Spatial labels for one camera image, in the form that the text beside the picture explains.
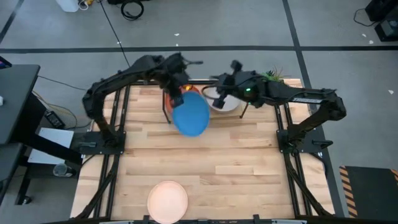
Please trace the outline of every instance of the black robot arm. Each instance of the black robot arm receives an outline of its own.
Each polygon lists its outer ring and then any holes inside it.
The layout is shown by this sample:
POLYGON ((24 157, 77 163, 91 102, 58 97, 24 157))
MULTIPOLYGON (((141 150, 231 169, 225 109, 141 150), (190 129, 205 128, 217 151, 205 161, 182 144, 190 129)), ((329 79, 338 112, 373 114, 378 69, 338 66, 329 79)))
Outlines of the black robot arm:
POLYGON ((214 100, 213 106, 222 108, 224 99, 227 95, 234 96, 256 108, 263 104, 277 106, 288 102, 308 103, 320 105, 319 110, 309 116, 300 124, 291 124, 288 127, 288 139, 291 144, 297 145, 303 140, 305 134, 313 128, 326 121, 338 121, 346 116, 346 109, 343 100, 338 97, 335 90, 330 89, 308 89, 288 86, 281 81, 275 81, 270 77, 260 75, 256 71, 242 71, 242 64, 233 61, 231 67, 234 69, 232 74, 224 73, 219 75, 216 87, 219 98, 214 100))
POLYGON ((160 88, 170 95, 172 107, 183 103, 180 86, 188 83, 189 76, 185 69, 189 64, 202 62, 189 62, 176 53, 168 58, 160 55, 145 55, 134 62, 124 71, 94 83, 83 97, 83 106, 89 118, 98 125, 106 147, 118 145, 118 135, 114 127, 110 126, 104 117, 103 107, 106 95, 129 86, 138 80, 149 82, 155 80, 160 88))

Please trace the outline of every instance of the wooden tabletop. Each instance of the wooden tabletop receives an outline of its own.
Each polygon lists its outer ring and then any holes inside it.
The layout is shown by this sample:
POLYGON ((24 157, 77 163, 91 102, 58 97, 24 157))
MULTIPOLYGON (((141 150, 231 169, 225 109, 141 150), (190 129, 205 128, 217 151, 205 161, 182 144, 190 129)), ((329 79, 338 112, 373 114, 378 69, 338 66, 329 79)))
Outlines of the wooden tabletop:
MULTIPOLYGON (((301 86, 299 79, 285 82, 301 86)), ((104 106, 108 120, 113 97, 109 95, 104 106)), ((132 86, 125 125, 126 150, 120 158, 112 220, 142 220, 149 214, 146 205, 150 190, 163 180, 174 180, 187 191, 189 206, 183 219, 248 219, 254 214, 260 218, 293 218, 284 159, 275 134, 274 107, 250 106, 239 119, 243 106, 228 114, 212 111, 205 132, 187 138, 173 124, 167 124, 159 87, 132 86)), ((309 116, 307 105, 289 106, 294 123, 309 116)), ((282 117, 286 123, 284 111, 282 117)), ((322 163, 308 154, 301 154, 301 158, 308 188, 333 213, 322 163)), ((96 192, 102 161, 103 156, 95 156, 82 168, 71 217, 78 215, 96 192)), ((298 197, 300 211, 305 213, 299 190, 298 197)), ((103 197, 102 215, 107 198, 108 192, 103 197)))

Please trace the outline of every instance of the red object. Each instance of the red object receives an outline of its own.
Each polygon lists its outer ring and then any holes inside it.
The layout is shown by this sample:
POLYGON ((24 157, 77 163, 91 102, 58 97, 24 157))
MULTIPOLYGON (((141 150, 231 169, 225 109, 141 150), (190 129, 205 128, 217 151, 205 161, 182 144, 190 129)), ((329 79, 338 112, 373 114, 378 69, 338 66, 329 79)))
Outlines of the red object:
MULTIPOLYGON (((184 85, 183 87, 180 87, 180 89, 181 89, 181 93, 185 93, 186 91, 194 91, 194 92, 197 92, 200 94, 200 91, 198 90, 198 88, 194 87, 193 85, 184 85)), ((169 114, 171 114, 173 111, 173 108, 172 108, 172 105, 170 104, 170 96, 167 93, 165 96, 165 104, 166 104, 167 112, 169 112, 169 114)))

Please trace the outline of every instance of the cable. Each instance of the cable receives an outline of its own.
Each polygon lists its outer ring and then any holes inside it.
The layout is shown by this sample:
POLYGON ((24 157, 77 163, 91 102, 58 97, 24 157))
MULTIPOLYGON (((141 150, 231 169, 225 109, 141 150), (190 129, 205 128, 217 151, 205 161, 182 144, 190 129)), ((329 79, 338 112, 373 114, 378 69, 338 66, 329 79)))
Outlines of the cable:
POLYGON ((88 161, 90 161, 90 159, 92 159, 95 155, 91 155, 89 158, 87 158, 82 164, 81 166, 83 167, 88 161))
POLYGON ((205 98, 208 98, 208 99, 211 99, 211 100, 218 100, 218 98, 214 98, 214 97, 209 96, 209 95, 207 95, 207 94, 205 93, 205 90, 208 89, 208 88, 211 88, 211 87, 217 87, 217 86, 216 86, 216 85, 207 85, 207 86, 203 87, 203 88, 200 90, 201 94, 202 94, 205 98))
POLYGON ((38 94, 36 91, 33 91, 33 94, 36 95, 36 97, 37 97, 39 100, 41 100, 44 104, 46 104, 47 106, 49 106, 49 108, 51 108, 51 109, 53 109, 53 110, 56 110, 56 111, 58 111, 58 112, 60 112, 60 113, 63 113, 63 114, 66 114, 66 115, 69 115, 69 116, 72 116, 72 117, 73 117, 73 119, 75 120, 75 125, 72 126, 72 127, 70 127, 70 128, 66 128, 65 130, 71 130, 71 129, 76 129, 76 128, 84 128, 84 127, 87 127, 88 125, 91 124, 91 120, 90 120, 86 125, 77 126, 77 123, 78 123, 77 117, 76 117, 76 115, 75 115, 72 111, 70 111, 70 109, 68 109, 68 108, 66 108, 66 107, 63 107, 63 106, 59 106, 59 105, 55 105, 55 104, 48 103, 48 102, 47 102, 42 96, 40 96, 40 94, 38 94))
POLYGON ((135 21, 136 19, 140 18, 143 13, 144 13, 144 5, 141 3, 141 0, 127 0, 124 3, 122 3, 122 6, 120 7, 120 10, 122 12, 122 16, 129 20, 129 21, 135 21), (137 5, 139 5, 139 7, 141 7, 141 12, 137 15, 137 16, 133 16, 132 14, 130 14, 130 12, 124 12, 124 7, 126 7, 127 4, 129 3, 136 3, 137 5))
POLYGON ((116 34, 116 32, 115 32, 114 29, 113 29, 112 23, 111 23, 111 21, 109 20, 109 17, 108 17, 108 15, 107 15, 106 11, 105 11, 104 5, 102 4, 102 0, 99 0, 99 3, 101 4, 101 7, 102 7, 102 10, 104 11, 104 14, 105 14, 105 16, 106 16, 106 19, 108 20, 108 23, 109 23, 109 25, 110 25, 111 28, 112 28, 112 31, 113 31, 113 33, 114 33, 114 36, 115 36, 116 39, 118 40, 118 44, 119 44, 119 46, 120 46, 120 49, 122 50, 124 59, 126 59, 127 65, 130 67, 129 60, 127 60, 126 54, 124 53, 124 49, 123 49, 122 43, 120 42, 118 35, 116 34))
POLYGON ((377 23, 377 21, 375 21, 375 22, 372 22, 372 23, 369 24, 369 25, 366 25, 366 24, 363 24, 362 22, 357 21, 357 20, 355 19, 355 18, 356 18, 356 14, 357 14, 358 11, 360 11, 360 10, 365 10, 365 8, 363 8, 363 9, 358 9, 357 11, 355 11, 355 13, 354 13, 354 22, 356 22, 357 24, 361 24, 362 26, 366 26, 366 27, 373 26, 373 24, 377 23))
POLYGON ((63 82, 60 82, 60 81, 52 80, 51 78, 43 77, 43 76, 40 76, 40 75, 38 75, 38 77, 44 78, 44 79, 46 79, 46 80, 48 80, 48 81, 51 81, 51 82, 56 82, 56 83, 59 83, 59 84, 62 84, 62 85, 69 86, 70 88, 74 88, 74 89, 77 89, 77 90, 87 91, 86 89, 78 88, 78 87, 75 87, 75 86, 71 86, 71 85, 69 85, 69 84, 66 84, 66 83, 63 83, 63 82))
POLYGON ((76 129, 76 128, 85 128, 85 127, 89 126, 90 124, 91 124, 91 121, 89 121, 85 125, 70 127, 70 128, 65 129, 65 130, 71 130, 71 129, 76 129))
POLYGON ((79 9, 82 11, 85 11, 88 9, 88 4, 87 4, 86 0, 79 0, 78 6, 79 6, 79 9))

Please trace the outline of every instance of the blue plastic bowl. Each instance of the blue plastic bowl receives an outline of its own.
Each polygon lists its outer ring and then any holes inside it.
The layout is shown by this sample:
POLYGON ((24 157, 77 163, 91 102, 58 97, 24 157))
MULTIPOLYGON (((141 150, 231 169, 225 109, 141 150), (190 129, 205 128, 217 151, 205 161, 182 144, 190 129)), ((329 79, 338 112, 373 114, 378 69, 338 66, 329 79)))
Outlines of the blue plastic bowl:
POLYGON ((182 94, 184 103, 173 109, 173 122, 181 134, 199 136, 207 128, 210 110, 206 100, 194 91, 182 94))

